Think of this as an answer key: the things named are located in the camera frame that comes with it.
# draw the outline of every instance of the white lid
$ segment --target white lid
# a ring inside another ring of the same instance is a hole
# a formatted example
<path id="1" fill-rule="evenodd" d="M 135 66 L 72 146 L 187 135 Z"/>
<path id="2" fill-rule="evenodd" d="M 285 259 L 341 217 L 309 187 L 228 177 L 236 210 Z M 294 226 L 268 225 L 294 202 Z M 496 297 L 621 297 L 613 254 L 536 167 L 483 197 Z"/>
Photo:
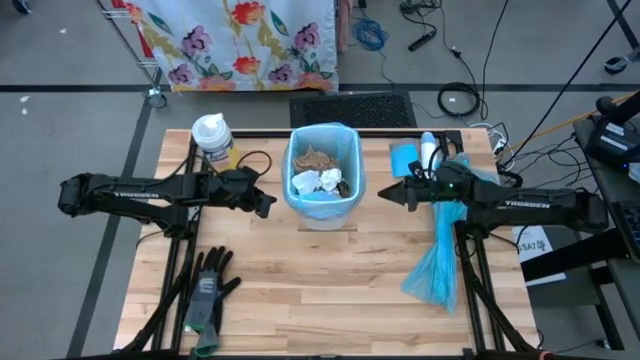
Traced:
<path id="1" fill-rule="evenodd" d="M 202 116 L 193 124 L 191 133 L 201 148 L 211 150 L 225 146 L 231 136 L 222 113 Z"/>

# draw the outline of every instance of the crumpled paper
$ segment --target crumpled paper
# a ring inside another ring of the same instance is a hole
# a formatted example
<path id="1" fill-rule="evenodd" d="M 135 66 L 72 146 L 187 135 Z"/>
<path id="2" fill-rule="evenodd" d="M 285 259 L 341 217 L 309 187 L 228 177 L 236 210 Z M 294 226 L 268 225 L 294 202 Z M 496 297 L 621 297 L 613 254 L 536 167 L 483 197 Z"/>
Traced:
<path id="1" fill-rule="evenodd" d="M 340 169 L 325 170 L 320 175 L 320 187 L 327 192 L 331 192 L 338 187 L 340 181 L 342 181 L 342 171 Z"/>

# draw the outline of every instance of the white label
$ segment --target white label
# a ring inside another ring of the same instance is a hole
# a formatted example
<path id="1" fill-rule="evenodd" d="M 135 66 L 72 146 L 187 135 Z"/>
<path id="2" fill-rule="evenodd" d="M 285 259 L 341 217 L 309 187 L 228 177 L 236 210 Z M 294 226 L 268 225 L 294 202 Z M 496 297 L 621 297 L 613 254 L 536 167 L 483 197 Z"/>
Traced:
<path id="1" fill-rule="evenodd" d="M 616 124 L 607 124 L 607 130 L 614 132 L 620 136 L 624 136 L 624 128 L 616 125 Z"/>
<path id="2" fill-rule="evenodd" d="M 624 151 L 627 151 L 627 149 L 629 149 L 625 145 L 622 145 L 622 144 L 620 144 L 619 142 L 617 142 L 615 140 L 611 140 L 611 139 L 609 139 L 608 137 L 606 137 L 604 135 L 600 136 L 600 140 L 602 140 L 604 142 L 608 142 L 609 144 L 611 144 L 611 145 L 613 145 L 613 146 L 615 146 L 617 148 L 620 148 L 620 149 L 622 149 Z"/>
<path id="3" fill-rule="evenodd" d="M 513 238 L 518 239 L 522 226 L 514 226 Z M 520 244 L 518 244 L 520 250 L 520 263 L 538 257 L 542 254 L 553 251 L 547 234 L 544 233 L 542 226 L 529 226 L 520 237 Z M 544 278 L 527 281 L 527 286 L 534 286 L 539 284 L 546 284 L 554 281 L 565 280 L 567 276 L 564 273 L 547 276 Z"/>

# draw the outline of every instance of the cart wheel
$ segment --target cart wheel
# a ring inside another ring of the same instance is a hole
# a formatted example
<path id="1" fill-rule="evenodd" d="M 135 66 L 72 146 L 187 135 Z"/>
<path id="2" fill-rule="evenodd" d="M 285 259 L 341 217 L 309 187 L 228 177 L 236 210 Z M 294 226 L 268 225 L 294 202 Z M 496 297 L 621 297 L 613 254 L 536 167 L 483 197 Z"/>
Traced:
<path id="1" fill-rule="evenodd" d="M 167 105 L 167 97 L 164 94 L 154 94 L 147 97 L 147 101 L 152 108 L 159 109 Z"/>
<path id="2" fill-rule="evenodd" d="M 31 9 L 29 8 L 29 3 L 27 0 L 11 0 L 13 3 L 13 7 L 23 15 L 28 15 L 31 13 Z"/>
<path id="3" fill-rule="evenodd" d="M 624 71 L 624 69 L 627 68 L 627 64 L 617 65 L 620 61 L 623 61 L 623 60 L 624 59 L 619 56 L 616 56 L 607 60 L 607 62 L 604 63 L 604 71 L 606 71 L 608 74 L 611 74 L 611 75 L 620 74 L 621 72 Z"/>

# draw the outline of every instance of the yellow label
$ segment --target yellow label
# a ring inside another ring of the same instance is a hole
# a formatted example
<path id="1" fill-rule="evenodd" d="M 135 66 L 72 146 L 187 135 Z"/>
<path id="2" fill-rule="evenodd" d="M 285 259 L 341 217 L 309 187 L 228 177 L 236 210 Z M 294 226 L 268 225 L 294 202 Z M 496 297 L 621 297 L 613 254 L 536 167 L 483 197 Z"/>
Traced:
<path id="1" fill-rule="evenodd" d="M 233 139 L 220 150 L 204 152 L 204 156 L 213 165 L 213 168 L 219 172 L 235 169 L 238 166 L 238 160 L 240 160 L 240 152 Z"/>

